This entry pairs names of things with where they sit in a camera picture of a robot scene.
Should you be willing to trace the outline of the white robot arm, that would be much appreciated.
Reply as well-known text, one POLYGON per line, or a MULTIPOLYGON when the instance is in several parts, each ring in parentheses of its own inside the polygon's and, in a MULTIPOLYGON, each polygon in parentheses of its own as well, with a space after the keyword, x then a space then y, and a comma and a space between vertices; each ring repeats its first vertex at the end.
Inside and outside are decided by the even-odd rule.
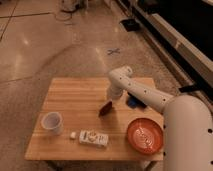
POLYGON ((164 117, 163 171, 213 171, 213 115, 199 98, 173 96, 139 83, 132 68, 123 66, 108 72, 107 98, 118 100, 123 91, 164 117))

